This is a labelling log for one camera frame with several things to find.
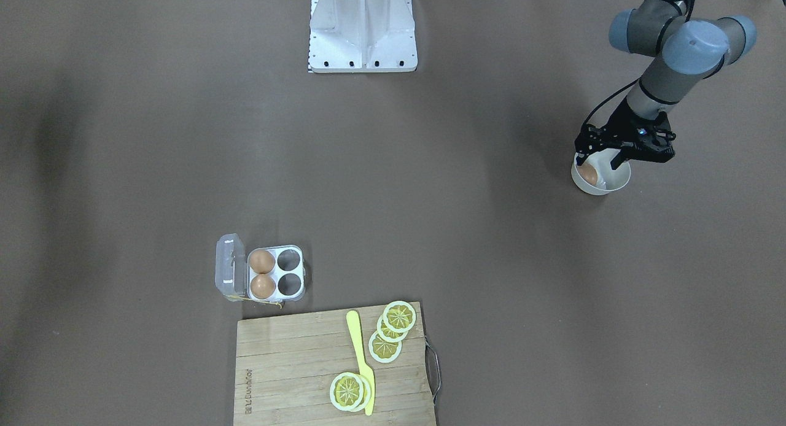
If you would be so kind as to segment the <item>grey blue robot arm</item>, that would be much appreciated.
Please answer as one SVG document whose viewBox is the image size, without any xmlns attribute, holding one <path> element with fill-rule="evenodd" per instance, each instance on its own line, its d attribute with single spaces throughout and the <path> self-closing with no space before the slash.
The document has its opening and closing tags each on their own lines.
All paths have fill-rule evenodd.
<svg viewBox="0 0 786 426">
<path fill-rule="evenodd" d="M 716 20 L 693 15 L 696 0 L 644 0 L 618 13 L 609 28 L 612 47 L 649 56 L 643 74 L 621 92 L 604 126 L 584 121 L 575 139 L 575 165 L 598 152 L 615 151 L 611 168 L 629 160 L 665 163 L 676 138 L 668 113 L 700 81 L 738 62 L 754 48 L 758 31 L 749 17 Z"/>
</svg>

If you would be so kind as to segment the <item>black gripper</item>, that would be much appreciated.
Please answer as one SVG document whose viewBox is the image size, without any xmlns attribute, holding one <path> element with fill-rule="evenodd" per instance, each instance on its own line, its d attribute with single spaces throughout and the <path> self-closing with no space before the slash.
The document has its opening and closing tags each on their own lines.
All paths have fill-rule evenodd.
<svg viewBox="0 0 786 426">
<path fill-rule="evenodd" d="M 676 134 L 671 130 L 667 113 L 660 112 L 654 120 L 638 116 L 622 101 L 600 128 L 582 125 L 575 139 L 575 165 L 580 168 L 596 152 L 615 149 L 609 165 L 616 171 L 629 160 L 665 163 L 674 157 L 672 141 Z"/>
</svg>

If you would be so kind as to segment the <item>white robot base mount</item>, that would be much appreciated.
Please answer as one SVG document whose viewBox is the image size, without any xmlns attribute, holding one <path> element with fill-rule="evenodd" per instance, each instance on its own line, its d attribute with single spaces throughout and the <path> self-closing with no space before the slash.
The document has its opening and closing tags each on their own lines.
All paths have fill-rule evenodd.
<svg viewBox="0 0 786 426">
<path fill-rule="evenodd" d="M 309 72 L 418 68 L 413 0 L 311 0 L 309 8 Z"/>
</svg>

